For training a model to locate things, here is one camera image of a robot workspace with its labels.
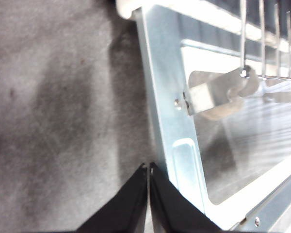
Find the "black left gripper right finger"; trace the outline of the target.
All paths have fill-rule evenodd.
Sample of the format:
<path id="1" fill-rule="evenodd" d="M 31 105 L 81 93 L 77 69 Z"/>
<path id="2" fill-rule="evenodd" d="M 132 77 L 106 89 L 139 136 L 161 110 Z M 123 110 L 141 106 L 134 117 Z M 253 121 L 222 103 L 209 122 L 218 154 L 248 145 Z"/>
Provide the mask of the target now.
<path id="1" fill-rule="evenodd" d="M 155 233 L 219 233 L 221 229 L 186 200 L 155 163 L 150 163 L 150 208 Z"/>

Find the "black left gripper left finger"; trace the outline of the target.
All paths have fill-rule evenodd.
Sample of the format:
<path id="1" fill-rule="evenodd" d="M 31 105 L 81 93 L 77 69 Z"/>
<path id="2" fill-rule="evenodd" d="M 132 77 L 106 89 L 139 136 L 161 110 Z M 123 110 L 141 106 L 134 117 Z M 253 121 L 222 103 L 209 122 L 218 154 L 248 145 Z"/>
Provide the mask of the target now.
<path id="1" fill-rule="evenodd" d="M 77 233 L 143 233 L 147 210 L 147 167 L 136 169 L 116 195 L 86 220 Z"/>

